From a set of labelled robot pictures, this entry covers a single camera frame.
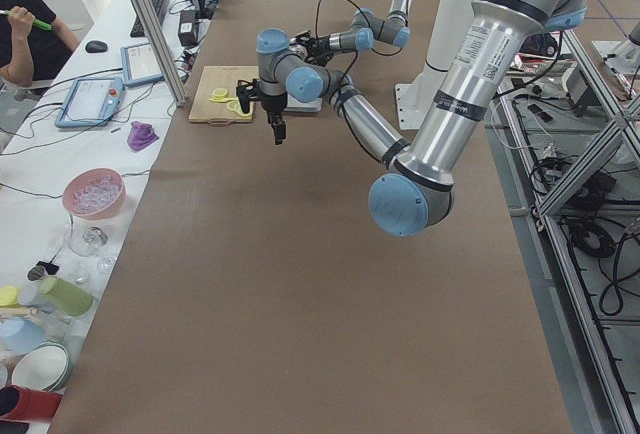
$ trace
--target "purple object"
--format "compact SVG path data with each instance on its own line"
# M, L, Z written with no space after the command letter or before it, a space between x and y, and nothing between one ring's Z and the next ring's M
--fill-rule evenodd
M131 132L127 139L127 144L134 151L141 151L152 142L160 139L154 132L151 124L145 124L144 122L133 121L131 123Z

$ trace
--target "computer mouse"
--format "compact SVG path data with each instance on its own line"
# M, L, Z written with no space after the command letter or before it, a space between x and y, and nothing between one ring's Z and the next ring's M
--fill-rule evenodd
M87 42L87 45L84 46L84 50L91 54L96 52L105 52L107 49L109 49L109 46L107 46L106 42L102 41L89 41Z

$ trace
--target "white bowl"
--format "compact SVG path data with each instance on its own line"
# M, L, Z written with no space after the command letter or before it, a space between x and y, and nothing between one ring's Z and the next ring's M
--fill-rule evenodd
M48 344L25 355L13 369L11 383L40 391L51 390L65 376L69 356L63 346Z

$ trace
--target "white desk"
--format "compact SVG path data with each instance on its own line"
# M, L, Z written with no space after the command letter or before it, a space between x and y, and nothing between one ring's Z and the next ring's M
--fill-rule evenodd
M177 39L178 18L178 14L168 13L163 23L169 47L176 59L183 49ZM144 41L141 38L129 37L134 20L135 13L129 0L113 0L55 82L121 67L120 48ZM93 39L106 42L109 46L108 51L100 54L86 53L84 45ZM120 75L120 73L102 74L102 76L113 75ZM39 105L62 102L70 86L71 82L67 82L53 87L43 96ZM158 83L151 94L144 101L136 103L130 111L126 106L140 97L149 87L150 85L144 85L127 89L121 103L121 112L112 122L104 126L82 132L58 144L12 155L14 152L59 141L80 132L56 128L53 120L57 111L50 112L45 120L34 125L35 135L32 139L15 136L7 146L3 155L0 156L0 182L31 192L57 196L62 194L71 179L88 169L110 167L121 174L139 173L150 169L158 156L171 122L173 99L166 84ZM30 136L29 123L45 116L49 109L44 108L33 113L22 125L18 134ZM139 152L133 151L127 145L130 123L134 120L152 124L160 137L158 141ZM99 226L109 235L109 241L102 253L119 252L146 184L146 175L126 177L127 200L120 213L112 219L84 224ZM0 286L7 284L21 286L28 282L26 273L37 261L48 261L51 258L52 245L55 244L53 240L69 223L69 214L63 208L60 199L38 198L4 187L0 187L0 212L2 212ZM85 222L89 221L76 219L78 224ZM100 299L106 287L108 275L98 272L97 260L97 257L77 256L65 246L56 257L55 263L61 266L62 277L65 277L65 269L70 271L78 265L85 266L91 277L82 287L90 291L96 299ZM95 311L92 310L82 318L73 320L67 330L63 343L73 344L67 346L72 351L72 357L79 353L82 339L86 335L94 313ZM32 424L29 432L43 433L46 430L47 424L36 423Z

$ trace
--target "blue lid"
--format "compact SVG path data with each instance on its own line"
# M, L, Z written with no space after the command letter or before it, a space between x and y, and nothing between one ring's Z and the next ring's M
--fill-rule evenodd
M356 51L368 51L373 49L373 31L364 27L356 34Z
M411 29L403 27L393 40L393 45L396 47L404 47L407 45L407 42L409 42L409 37L411 37Z
M258 34L256 51L258 54L275 54L289 48L289 36L280 29L265 29Z
M385 174L373 183L369 211L380 229L399 237L422 231L429 221L424 193L400 174Z
M21 317L12 317L7 319L0 325L0 334L2 337L15 336L22 330L26 322L27 321Z
M373 16L373 11L371 9L369 9L368 7L361 7L358 11L354 12L353 15L357 16L357 15L362 15L362 14L370 14Z
M298 101L311 102L322 94L324 82L311 67L296 67L287 76L286 89Z
M545 32L564 31L578 27L584 21L587 8L584 7L575 12L569 12L550 18L544 26Z

